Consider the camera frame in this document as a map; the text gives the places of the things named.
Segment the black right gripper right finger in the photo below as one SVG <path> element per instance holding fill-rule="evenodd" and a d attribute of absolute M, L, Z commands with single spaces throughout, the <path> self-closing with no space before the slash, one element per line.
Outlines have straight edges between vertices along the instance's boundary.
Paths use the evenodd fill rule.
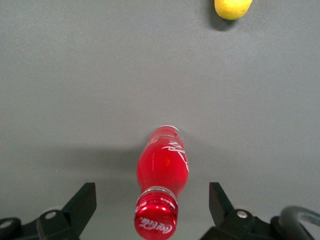
<path fill-rule="evenodd" d="M 209 183 L 208 205 L 214 226 L 202 240 L 270 239 L 270 225 L 247 210 L 234 208 L 218 182 Z"/>

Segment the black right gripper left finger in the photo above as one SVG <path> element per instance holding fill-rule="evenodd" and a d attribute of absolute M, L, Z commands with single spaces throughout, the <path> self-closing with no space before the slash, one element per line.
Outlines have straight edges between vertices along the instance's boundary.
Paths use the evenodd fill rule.
<path fill-rule="evenodd" d="M 96 208 L 96 185 L 87 182 L 62 209 L 49 210 L 36 220 L 39 239 L 78 240 Z"/>

